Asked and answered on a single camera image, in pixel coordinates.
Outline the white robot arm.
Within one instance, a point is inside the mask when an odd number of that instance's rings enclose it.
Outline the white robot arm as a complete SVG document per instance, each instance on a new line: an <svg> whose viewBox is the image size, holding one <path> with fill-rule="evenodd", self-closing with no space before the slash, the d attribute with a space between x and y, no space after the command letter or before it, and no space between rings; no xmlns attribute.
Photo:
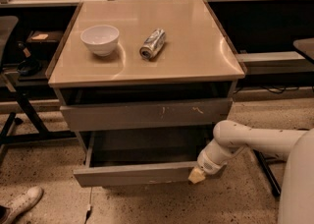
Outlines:
<svg viewBox="0 0 314 224"><path fill-rule="evenodd" d="M244 148L286 163L278 224L314 224L314 130L254 129L224 120L201 150L188 179L196 184L218 173Z"/></svg>

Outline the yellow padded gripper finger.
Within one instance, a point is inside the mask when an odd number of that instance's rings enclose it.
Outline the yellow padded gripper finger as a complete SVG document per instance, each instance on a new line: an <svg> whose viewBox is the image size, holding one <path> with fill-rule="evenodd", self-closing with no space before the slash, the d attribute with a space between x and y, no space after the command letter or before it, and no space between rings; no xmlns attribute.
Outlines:
<svg viewBox="0 0 314 224"><path fill-rule="evenodd" d="M193 183L193 184L197 184L200 183L202 181L204 181L206 179L205 173L202 169L200 169L199 167L194 167L189 176L188 179Z"/></svg>

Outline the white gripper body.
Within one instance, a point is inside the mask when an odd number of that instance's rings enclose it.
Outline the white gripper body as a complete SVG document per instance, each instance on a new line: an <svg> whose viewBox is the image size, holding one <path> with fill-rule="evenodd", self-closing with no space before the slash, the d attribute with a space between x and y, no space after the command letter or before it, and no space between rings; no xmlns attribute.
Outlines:
<svg viewBox="0 0 314 224"><path fill-rule="evenodd" d="M197 164L206 175L214 175L227 164L227 157L228 155L222 150L203 149L197 157Z"/></svg>

